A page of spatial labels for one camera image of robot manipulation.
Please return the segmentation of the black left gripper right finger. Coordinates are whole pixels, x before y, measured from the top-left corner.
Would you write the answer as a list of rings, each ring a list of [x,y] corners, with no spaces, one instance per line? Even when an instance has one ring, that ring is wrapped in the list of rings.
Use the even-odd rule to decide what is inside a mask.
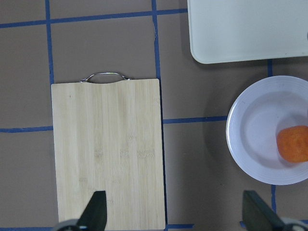
[[[248,231],[306,231],[307,224],[291,218],[280,218],[255,191],[245,190],[242,220]]]

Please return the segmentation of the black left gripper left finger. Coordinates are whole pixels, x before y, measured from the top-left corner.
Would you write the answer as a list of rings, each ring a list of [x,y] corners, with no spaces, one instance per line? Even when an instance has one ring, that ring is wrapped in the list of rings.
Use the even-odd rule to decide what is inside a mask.
[[[107,224],[105,191],[95,191],[79,219],[62,221],[54,231],[104,231]]]

